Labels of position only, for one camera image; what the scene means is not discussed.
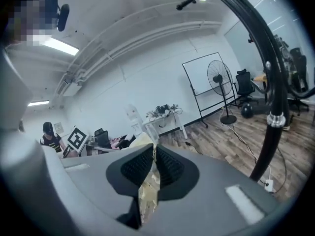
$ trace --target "pedestal fan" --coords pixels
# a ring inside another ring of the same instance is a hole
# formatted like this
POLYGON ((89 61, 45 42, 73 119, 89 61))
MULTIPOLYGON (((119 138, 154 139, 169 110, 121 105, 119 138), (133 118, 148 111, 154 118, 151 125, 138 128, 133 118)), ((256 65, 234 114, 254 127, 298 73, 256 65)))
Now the pedestal fan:
POLYGON ((236 116, 229 115, 226 99, 231 90, 232 90, 232 76, 228 67, 219 60, 212 61, 208 66, 208 80, 210 86, 217 94, 223 96, 226 115, 220 118, 220 121, 223 124, 232 124, 236 122, 236 116))

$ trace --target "fan grille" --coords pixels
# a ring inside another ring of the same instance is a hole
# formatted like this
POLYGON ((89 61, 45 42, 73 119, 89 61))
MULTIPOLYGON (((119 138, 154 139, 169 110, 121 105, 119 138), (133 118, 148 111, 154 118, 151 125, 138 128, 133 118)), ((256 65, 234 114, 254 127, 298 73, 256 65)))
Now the fan grille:
POLYGON ((228 95, 232 90, 232 76, 228 67, 219 60, 210 62, 208 66, 208 80, 212 89, 219 95, 223 96, 219 83, 213 81, 213 77, 221 74, 222 89, 224 95, 228 95))

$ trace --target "ceiling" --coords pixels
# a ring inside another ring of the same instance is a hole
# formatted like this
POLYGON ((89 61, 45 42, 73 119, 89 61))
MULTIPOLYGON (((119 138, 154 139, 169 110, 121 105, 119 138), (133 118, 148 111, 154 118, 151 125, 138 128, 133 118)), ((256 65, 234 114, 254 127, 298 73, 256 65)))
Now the ceiling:
POLYGON ((182 1, 58 0, 60 7, 69 4, 70 14, 65 30, 54 30, 52 36, 77 47, 79 53, 72 56, 29 43, 7 51, 34 100, 62 104, 57 96, 65 78, 86 80, 116 57, 160 37, 185 30, 217 30, 228 10, 220 0, 207 0, 177 11, 182 1))

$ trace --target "whiteboard frame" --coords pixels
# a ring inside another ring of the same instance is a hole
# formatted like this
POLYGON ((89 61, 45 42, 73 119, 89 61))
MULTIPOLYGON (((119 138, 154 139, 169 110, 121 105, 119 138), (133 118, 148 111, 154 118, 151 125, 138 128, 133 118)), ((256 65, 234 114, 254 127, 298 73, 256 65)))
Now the whiteboard frame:
POLYGON ((209 92, 209 91, 213 90, 213 88, 210 89, 210 90, 201 92, 201 93, 199 93, 199 94, 196 94, 196 93, 195 93, 195 90, 193 89, 193 86, 192 86, 190 77, 189 77, 189 75, 188 75, 188 73, 187 73, 186 68, 185 68, 184 65, 187 64, 187 63, 189 63, 189 62, 192 62, 192 61, 194 61, 194 60, 201 59, 201 58, 204 58, 204 57, 206 57, 206 56, 213 55, 213 54, 218 54, 219 57, 220 57, 220 59, 221 59, 221 61, 222 61, 222 63, 225 65, 225 63, 223 62, 222 57, 221 57, 221 55, 220 55, 219 52, 215 52, 215 53, 211 53, 211 54, 208 54, 208 55, 205 55, 205 56, 202 56, 202 57, 198 57, 198 58, 196 58, 196 59, 192 59, 192 60, 190 60, 190 61, 185 62, 185 63, 182 64, 182 66, 183 66, 183 68, 184 68, 184 70, 185 70, 185 72, 186 72, 186 75, 187 75, 187 77, 188 77, 188 80, 189 80, 189 83, 190 83, 190 88, 191 88, 191 90, 192 90, 193 96, 195 97, 195 100, 196 100, 196 103, 197 103, 197 107, 198 107, 199 114, 200 114, 200 119, 199 119, 199 120, 200 120, 202 123, 205 124, 206 128, 208 128, 208 124, 206 124, 206 123, 203 121, 203 118, 204 118, 204 117, 207 117, 207 116, 209 116, 209 115, 211 115, 212 113, 210 113, 210 114, 208 114, 208 115, 205 115, 205 116, 202 116, 202 112, 203 112, 203 111, 205 111, 205 110, 207 110, 207 109, 209 109, 209 108, 212 108, 212 107, 214 107, 214 106, 216 106, 216 105, 218 105, 218 104, 224 102, 224 100, 227 101, 227 100, 229 100, 229 99, 231 99, 231 98, 234 98, 234 100, 231 101, 231 102, 230 102, 229 104, 227 104, 227 105, 238 106, 238 105, 236 104, 236 98, 235 98, 235 93, 234 93, 234 89, 233 89, 233 84, 232 84, 232 80, 231 80, 231 78, 230 78, 230 83, 231 83, 232 90, 233 90, 233 96, 231 96, 231 97, 229 97, 229 98, 226 98, 226 99, 224 99, 224 97, 223 97, 223 100, 222 100, 222 101, 220 101, 220 102, 218 102, 218 103, 216 103, 216 104, 214 104, 214 105, 211 105, 210 107, 207 107, 207 108, 205 108, 205 109, 200 109, 200 107, 199 107, 199 103, 198 103, 198 100, 197 100, 197 96, 200 96, 200 95, 203 94, 203 93, 209 92))

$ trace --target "white power outlet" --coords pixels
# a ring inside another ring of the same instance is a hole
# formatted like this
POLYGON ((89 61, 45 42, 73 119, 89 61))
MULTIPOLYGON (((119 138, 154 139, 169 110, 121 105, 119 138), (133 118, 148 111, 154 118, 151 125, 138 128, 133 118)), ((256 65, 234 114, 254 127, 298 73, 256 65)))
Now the white power outlet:
POLYGON ((271 179, 268 179, 265 181, 265 190, 268 192, 272 192, 273 186, 274 186, 274 181, 271 179))

